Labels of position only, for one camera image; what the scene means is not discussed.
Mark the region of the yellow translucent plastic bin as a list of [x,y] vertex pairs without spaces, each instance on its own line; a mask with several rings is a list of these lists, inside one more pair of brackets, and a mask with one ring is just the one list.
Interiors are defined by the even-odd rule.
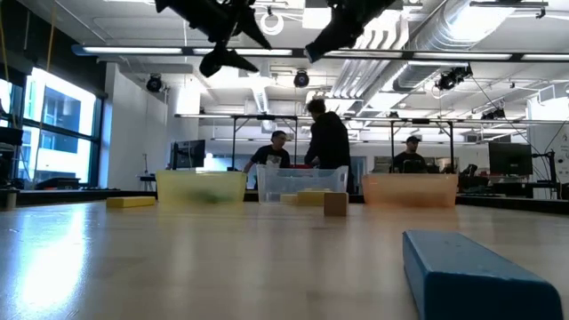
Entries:
[[202,205],[192,203],[188,195],[196,190],[211,190],[244,201],[247,178],[242,172],[160,171],[156,173],[158,201],[163,206]]

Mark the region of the black overhead beam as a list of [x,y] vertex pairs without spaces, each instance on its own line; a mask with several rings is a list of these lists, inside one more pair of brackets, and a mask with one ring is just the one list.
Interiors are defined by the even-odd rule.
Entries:
[[[149,55],[149,54],[92,54],[84,52],[85,47],[155,47],[155,46],[94,46],[94,45],[80,45],[74,44],[71,46],[71,51],[77,56],[103,56],[103,55],[133,55],[133,56],[204,56],[204,55],[195,55],[192,50],[194,48],[212,48],[212,47],[157,47],[157,48],[181,48],[182,54],[161,54],[161,55]],[[403,56],[399,59],[390,59],[390,60],[416,60],[413,55],[417,52],[452,52],[452,51],[402,51],[402,50],[352,50],[352,51],[398,51],[403,54]],[[525,54],[533,54],[533,53],[569,53],[569,52],[459,52],[459,53],[508,53],[511,54],[511,58],[509,60],[425,60],[425,61],[470,61],[470,62],[497,62],[497,63],[534,63],[533,61],[524,61],[521,58]],[[346,58],[326,58],[328,60],[341,60]],[[388,59],[366,59],[366,60],[388,60]],[[568,63],[568,62],[561,62],[561,61],[537,61],[536,63]]]

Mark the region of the orange translucent plastic bin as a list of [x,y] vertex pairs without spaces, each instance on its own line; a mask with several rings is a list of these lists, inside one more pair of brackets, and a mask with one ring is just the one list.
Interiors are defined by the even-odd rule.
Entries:
[[455,174],[370,173],[363,177],[365,203],[389,208],[453,208]]

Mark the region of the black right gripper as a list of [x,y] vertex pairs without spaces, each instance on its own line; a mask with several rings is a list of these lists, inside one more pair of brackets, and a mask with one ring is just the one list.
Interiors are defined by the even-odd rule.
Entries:
[[314,41],[305,46],[310,63],[328,52],[353,47],[364,33],[365,24],[381,15],[396,0],[327,0],[333,14],[328,25]]

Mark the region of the long blue block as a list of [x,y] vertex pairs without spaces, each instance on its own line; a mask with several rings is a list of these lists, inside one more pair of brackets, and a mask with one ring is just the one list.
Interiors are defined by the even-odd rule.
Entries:
[[402,238],[420,320],[564,320],[555,286],[476,241],[419,229]]

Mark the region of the large window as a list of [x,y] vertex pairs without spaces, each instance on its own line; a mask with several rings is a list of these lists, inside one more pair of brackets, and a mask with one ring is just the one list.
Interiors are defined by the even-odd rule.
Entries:
[[48,180],[94,181],[100,146],[102,101],[40,68],[7,80],[0,75],[0,138],[21,131],[21,144],[7,157],[9,178],[25,188]]

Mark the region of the person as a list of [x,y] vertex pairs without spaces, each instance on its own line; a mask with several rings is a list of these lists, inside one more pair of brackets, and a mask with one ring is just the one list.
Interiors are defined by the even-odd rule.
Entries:
[[421,140],[410,136],[405,141],[405,150],[394,156],[391,164],[392,173],[426,173],[427,164],[423,156],[417,153]]
[[340,117],[326,110],[325,101],[313,99],[307,104],[314,123],[310,127],[311,139],[304,163],[319,169],[335,170],[347,166],[347,192],[355,192],[354,178],[351,171],[349,136]]
[[287,141],[287,135],[283,131],[275,131],[271,135],[271,143],[267,146],[259,148],[248,163],[245,165],[243,172],[248,173],[256,164],[275,166],[277,168],[289,168],[291,158],[289,153],[284,149]]

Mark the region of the black computer monitor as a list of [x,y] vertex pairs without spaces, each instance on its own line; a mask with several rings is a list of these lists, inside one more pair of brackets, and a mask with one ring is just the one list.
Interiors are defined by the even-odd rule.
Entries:
[[171,144],[170,166],[173,170],[204,166],[205,140],[175,141]]
[[533,174],[532,148],[529,144],[491,142],[488,144],[488,151],[491,174]]

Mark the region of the natural wood cube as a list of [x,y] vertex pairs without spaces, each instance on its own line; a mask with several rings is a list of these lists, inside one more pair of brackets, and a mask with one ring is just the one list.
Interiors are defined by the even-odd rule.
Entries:
[[346,217],[349,210],[349,194],[340,192],[324,193],[324,216]]

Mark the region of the black background rig frame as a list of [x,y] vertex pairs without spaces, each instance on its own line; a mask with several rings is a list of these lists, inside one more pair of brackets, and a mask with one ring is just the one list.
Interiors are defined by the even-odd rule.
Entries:
[[444,131],[444,133],[449,137],[449,149],[450,149],[450,173],[456,173],[455,169],[455,162],[454,162],[454,125],[453,122],[450,120],[444,120],[442,118],[431,119],[431,118],[394,118],[389,117],[389,128],[390,128],[390,146],[391,146],[391,165],[390,165],[390,173],[395,173],[397,168],[394,165],[395,162],[395,123],[403,123],[403,124],[420,124],[420,125],[428,125],[428,124],[435,124],[440,129]]
[[240,130],[237,128],[237,120],[240,118],[245,119],[246,121],[242,124],[245,124],[250,119],[255,119],[258,121],[270,120],[282,120],[285,124],[288,124],[286,121],[291,120],[294,121],[295,126],[291,130],[296,135],[299,129],[299,117],[298,116],[287,116],[287,115],[271,115],[271,114],[258,114],[258,115],[230,115],[229,118],[233,120],[233,130],[232,130],[232,154],[231,154],[231,168],[235,169],[236,166],[236,133]]

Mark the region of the cluttered dark desk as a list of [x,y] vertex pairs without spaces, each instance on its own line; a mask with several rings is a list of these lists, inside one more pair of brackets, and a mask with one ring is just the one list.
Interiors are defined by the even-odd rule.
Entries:
[[482,175],[461,173],[458,193],[478,196],[560,199],[562,185],[536,175]]

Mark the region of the white light strip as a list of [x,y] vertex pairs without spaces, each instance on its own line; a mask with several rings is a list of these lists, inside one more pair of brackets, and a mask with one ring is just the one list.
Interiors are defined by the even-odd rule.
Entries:
[[84,52],[92,54],[182,54],[181,48],[156,47],[85,47]]
[[417,52],[416,60],[509,60],[508,53]]
[[[194,48],[192,52],[195,55],[206,55],[213,51],[213,48]],[[292,56],[291,49],[249,49],[249,48],[236,48],[235,52],[244,56]]]
[[403,56],[398,51],[352,51],[352,50],[338,50],[331,51],[325,54],[326,58],[346,58],[346,59],[399,59]]
[[525,54],[521,60],[524,61],[533,61],[536,63],[537,61],[561,61],[561,62],[568,62],[569,63],[569,53],[533,53],[533,54]]

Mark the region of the small grey post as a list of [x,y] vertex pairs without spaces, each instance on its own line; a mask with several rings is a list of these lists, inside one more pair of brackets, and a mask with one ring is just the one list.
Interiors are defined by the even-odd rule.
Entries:
[[0,211],[13,209],[16,206],[19,193],[17,189],[0,189]]

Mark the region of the clear plastic bin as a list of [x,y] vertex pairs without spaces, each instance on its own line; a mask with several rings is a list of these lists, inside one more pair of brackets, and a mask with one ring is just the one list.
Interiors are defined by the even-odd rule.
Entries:
[[332,192],[347,189],[349,168],[293,169],[257,166],[258,198],[261,204],[280,203],[281,194],[297,194],[305,188],[329,188]]

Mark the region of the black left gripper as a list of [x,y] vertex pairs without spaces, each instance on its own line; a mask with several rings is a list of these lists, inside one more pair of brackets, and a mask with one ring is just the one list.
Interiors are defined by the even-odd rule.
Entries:
[[[207,36],[211,43],[227,42],[241,29],[263,49],[271,50],[272,45],[260,30],[255,10],[246,0],[155,0],[158,13],[170,9],[182,17],[192,29],[197,29]],[[216,44],[207,53],[199,71],[205,77],[216,74],[222,67],[238,68],[256,73],[259,71],[249,60],[240,56],[236,50],[229,50],[224,44]]]

